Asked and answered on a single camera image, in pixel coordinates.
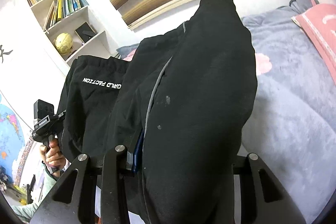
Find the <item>person's left hand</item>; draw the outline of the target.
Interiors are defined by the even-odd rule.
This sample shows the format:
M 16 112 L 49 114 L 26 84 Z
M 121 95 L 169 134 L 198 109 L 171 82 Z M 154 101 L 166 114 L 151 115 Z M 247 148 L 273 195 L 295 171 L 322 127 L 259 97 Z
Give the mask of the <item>person's left hand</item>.
M 58 167 L 59 169 L 64 168 L 66 159 L 60 151 L 58 139 L 53 139 L 50 141 L 49 147 L 42 144 L 40 146 L 40 153 L 43 162 L 47 166 Z

